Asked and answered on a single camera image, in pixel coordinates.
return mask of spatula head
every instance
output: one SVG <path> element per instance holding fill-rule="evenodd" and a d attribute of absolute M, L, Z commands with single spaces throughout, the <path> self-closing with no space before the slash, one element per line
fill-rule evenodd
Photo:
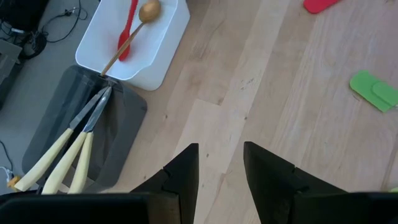
<path fill-rule="evenodd" d="M 340 0 L 304 0 L 304 8 L 311 13 L 319 13 Z"/>

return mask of red object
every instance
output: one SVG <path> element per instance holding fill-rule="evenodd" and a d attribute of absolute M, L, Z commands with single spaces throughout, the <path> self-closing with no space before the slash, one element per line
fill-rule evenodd
<path fill-rule="evenodd" d="M 119 36 L 118 50 L 130 36 L 130 28 L 131 28 L 131 24 L 132 24 L 132 18 L 134 17 L 134 13 L 136 12 L 137 5 L 138 5 L 138 0 L 131 0 L 129 17 L 127 18 L 127 23 L 126 23 L 124 30 L 122 31 L 122 33 Z M 120 55 L 119 60 L 120 61 L 125 60 L 127 58 L 127 56 L 129 56 L 129 53 L 130 53 L 130 46 L 128 46 L 124 50 L 124 52 Z"/>
<path fill-rule="evenodd" d="M 340 0 L 304 0 L 304 7 L 311 13 L 318 13 Z"/>

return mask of spoon handle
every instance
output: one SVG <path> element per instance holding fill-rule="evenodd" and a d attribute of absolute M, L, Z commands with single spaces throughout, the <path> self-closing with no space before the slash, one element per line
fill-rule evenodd
<path fill-rule="evenodd" d="M 137 29 L 129 36 L 129 38 L 125 41 L 125 43 L 120 47 L 120 49 L 116 52 L 113 58 L 109 61 L 109 63 L 105 66 L 104 70 L 101 72 L 101 76 L 104 76 L 106 72 L 112 67 L 115 61 L 120 57 L 121 54 L 130 46 L 131 41 L 135 38 L 138 31 L 141 30 L 144 23 L 141 23 Z"/>

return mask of wooden spoon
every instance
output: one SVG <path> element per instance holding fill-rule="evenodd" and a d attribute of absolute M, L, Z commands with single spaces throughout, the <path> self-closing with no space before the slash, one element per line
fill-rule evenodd
<path fill-rule="evenodd" d="M 119 58 L 119 56 L 124 52 L 124 50 L 127 49 L 128 46 L 130 46 L 131 41 L 137 33 L 141 30 L 142 26 L 146 23 L 150 23 L 155 21 L 160 14 L 160 2 L 159 0 L 150 0 L 147 3 L 145 3 L 141 8 L 139 9 L 139 20 L 141 21 L 141 24 L 137 27 L 137 29 L 130 35 L 130 37 L 125 41 L 125 43 L 120 47 L 118 52 L 113 56 L 113 58 L 109 61 L 109 63 L 105 66 L 104 70 L 101 72 L 101 76 L 104 76 L 106 72 L 112 67 L 112 65 L 115 63 L 115 61 Z"/>

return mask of gray floor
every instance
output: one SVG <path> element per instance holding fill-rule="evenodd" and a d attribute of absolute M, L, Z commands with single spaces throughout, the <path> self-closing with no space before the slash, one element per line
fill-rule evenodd
<path fill-rule="evenodd" d="M 56 44 L 47 44 L 36 58 L 26 62 L 11 90 L 4 108 L 0 111 L 0 139 L 5 143 L 14 163 L 14 173 L 23 175 L 22 156 L 39 125 L 60 77 L 69 66 L 75 64 L 75 52 L 98 6 L 98 0 L 81 0 L 88 11 L 88 18 L 79 21 L 71 35 Z M 50 0 L 41 24 L 65 9 L 78 7 L 78 0 Z M 64 17 L 47 27 L 49 39 L 63 37 L 72 27 L 76 17 Z M 0 166 L 8 166 L 0 149 Z M 0 195 L 12 192 L 6 188 L 5 173 L 0 170 Z"/>

